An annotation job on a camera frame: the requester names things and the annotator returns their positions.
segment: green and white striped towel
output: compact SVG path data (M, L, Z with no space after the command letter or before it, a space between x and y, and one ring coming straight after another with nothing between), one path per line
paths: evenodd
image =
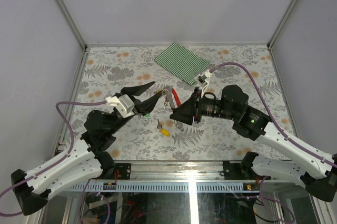
M210 63L178 43L173 43L165 49L154 62L189 85L195 83L196 73L205 71Z

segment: floral tablecloth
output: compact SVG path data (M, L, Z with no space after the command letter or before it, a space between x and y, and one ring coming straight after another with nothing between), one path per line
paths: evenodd
M292 132L290 119L282 98L279 83L266 46L188 46L196 55L210 61L210 67L222 62L238 62L245 65L256 79L276 119ZM142 96L148 99L155 91L174 87L182 102L187 100L195 86L179 80L154 63L154 59L166 47L91 47L83 74L77 101L99 102L119 92L125 86L135 86L150 81L155 84ZM219 98L222 89L237 84L250 97L249 104L265 112L248 76L238 67L227 66L214 72L208 92ZM150 116L136 116L115 136L117 140L108 152L115 160L241 160L247 151L255 151L266 157L283 159L275 150L245 139L232 130L232 122L203 117L199 124L183 125L179 130L170 121L165 98L159 99ZM83 123L92 109L108 111L107 106L74 109L71 124L75 135L85 132ZM163 128L171 134L161 134Z

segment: small metal part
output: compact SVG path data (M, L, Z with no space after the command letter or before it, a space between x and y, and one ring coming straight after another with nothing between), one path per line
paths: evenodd
M159 121L159 119L157 119L158 120L158 125L157 125L157 128L158 129L161 129L161 128L163 128L163 126L160 124L160 121Z

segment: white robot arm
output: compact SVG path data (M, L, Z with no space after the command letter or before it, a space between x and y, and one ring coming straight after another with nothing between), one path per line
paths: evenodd
M202 116L232 120L233 129L239 135L266 144L292 160L273 160L248 152L240 164L248 178L259 175L291 181L311 195L331 202L337 189L337 156L318 150L281 129L270 116L248 105L248 95L237 85L226 86L220 100L213 93L207 93L211 75L206 71L197 76L201 88L196 87L170 119L188 125L199 123Z
M153 84L125 87L106 98L106 104L113 111L91 111L84 123L87 131L80 139L44 164L11 174L13 191L24 215L35 213L55 195L79 182L114 178L115 163L105 150L116 140L113 134L133 116L152 112L162 93L143 102L134 96L141 95Z

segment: yellow object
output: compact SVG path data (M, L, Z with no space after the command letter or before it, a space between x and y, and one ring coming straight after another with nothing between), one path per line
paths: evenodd
M170 136L170 133L167 132L165 129L160 130L160 132L161 132L163 135L165 135L166 137L169 137L169 136Z

